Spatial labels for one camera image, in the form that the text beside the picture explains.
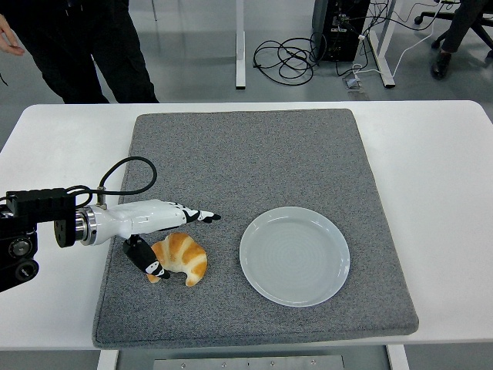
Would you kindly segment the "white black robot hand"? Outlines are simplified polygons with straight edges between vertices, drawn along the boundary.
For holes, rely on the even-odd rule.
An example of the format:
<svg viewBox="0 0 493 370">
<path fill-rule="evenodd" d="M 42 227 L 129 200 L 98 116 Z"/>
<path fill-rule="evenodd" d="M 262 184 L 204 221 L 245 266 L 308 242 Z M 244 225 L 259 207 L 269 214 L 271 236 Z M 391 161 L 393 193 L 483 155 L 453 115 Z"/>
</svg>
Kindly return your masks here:
<svg viewBox="0 0 493 370">
<path fill-rule="evenodd" d="M 124 253 L 150 282 L 168 278 L 171 272 L 184 273 L 188 287 L 197 284 L 206 273 L 205 250 L 186 233 L 173 232 L 153 245 L 148 245 L 140 235 L 194 221 L 210 223 L 220 219 L 213 212 L 161 200 L 123 203 L 107 210 L 88 206 L 79 212 L 79 217 L 83 229 L 76 239 L 82 244 L 99 245 L 112 237 L 122 237 Z"/>
</svg>

